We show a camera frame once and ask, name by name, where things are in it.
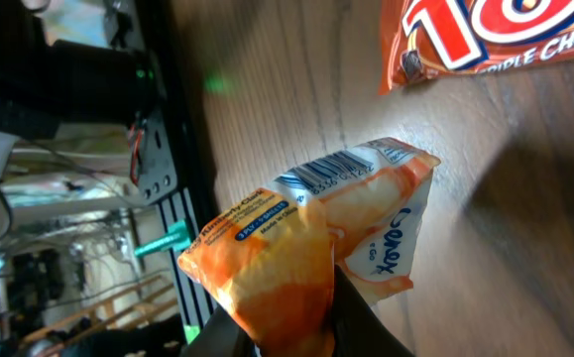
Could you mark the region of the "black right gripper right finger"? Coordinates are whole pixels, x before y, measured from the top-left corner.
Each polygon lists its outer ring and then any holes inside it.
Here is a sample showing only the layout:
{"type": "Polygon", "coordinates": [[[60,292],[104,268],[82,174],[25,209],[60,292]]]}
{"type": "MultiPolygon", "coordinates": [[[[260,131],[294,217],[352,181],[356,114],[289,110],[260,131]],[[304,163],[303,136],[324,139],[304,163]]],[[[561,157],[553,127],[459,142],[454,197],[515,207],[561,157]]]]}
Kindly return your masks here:
{"type": "Polygon", "coordinates": [[[335,357],[413,357],[376,317],[357,289],[334,267],[335,357]]]}

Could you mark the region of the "orange chocolate bar wrapper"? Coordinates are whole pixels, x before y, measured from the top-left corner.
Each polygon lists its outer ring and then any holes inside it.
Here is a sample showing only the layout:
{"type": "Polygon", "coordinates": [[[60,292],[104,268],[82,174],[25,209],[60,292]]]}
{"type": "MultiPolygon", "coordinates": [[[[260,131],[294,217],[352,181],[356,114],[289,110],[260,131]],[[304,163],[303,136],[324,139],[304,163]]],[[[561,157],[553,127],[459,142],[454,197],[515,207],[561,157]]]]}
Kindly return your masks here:
{"type": "Polygon", "coordinates": [[[387,0],[380,91],[574,60],[574,0],[387,0]]]}

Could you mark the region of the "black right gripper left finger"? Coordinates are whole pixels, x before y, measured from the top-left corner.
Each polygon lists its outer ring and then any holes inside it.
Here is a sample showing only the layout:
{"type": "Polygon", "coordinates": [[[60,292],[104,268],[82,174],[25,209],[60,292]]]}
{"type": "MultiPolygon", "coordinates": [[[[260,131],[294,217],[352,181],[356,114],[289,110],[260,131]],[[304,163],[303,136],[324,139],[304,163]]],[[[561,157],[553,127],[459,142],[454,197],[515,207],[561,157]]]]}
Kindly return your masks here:
{"type": "Polygon", "coordinates": [[[257,348],[247,333],[218,306],[180,357],[256,357],[257,348]]]}

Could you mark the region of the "orange snack box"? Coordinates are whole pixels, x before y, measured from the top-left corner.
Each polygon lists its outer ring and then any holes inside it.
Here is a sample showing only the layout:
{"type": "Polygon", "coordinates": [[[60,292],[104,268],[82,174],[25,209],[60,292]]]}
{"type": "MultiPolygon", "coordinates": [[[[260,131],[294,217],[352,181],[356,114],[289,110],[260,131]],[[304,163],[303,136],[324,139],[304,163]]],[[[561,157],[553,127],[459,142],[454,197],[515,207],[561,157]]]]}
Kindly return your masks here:
{"type": "Polygon", "coordinates": [[[294,167],[205,225],[178,266],[264,354],[327,356],[337,273],[367,304],[412,288],[438,163],[388,137],[294,167]]]}

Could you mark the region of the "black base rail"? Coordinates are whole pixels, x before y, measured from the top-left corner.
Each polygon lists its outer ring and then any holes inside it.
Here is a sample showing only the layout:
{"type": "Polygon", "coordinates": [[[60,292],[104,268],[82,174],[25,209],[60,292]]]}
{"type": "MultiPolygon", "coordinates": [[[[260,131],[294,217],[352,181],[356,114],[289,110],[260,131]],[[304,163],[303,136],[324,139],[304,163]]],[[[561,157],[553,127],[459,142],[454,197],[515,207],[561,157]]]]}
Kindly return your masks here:
{"type": "Polygon", "coordinates": [[[203,171],[195,106],[182,72],[182,51],[170,1],[135,3],[158,91],[155,107],[144,120],[139,190],[158,212],[164,230],[182,222],[193,239],[216,215],[210,175],[203,171]]]}

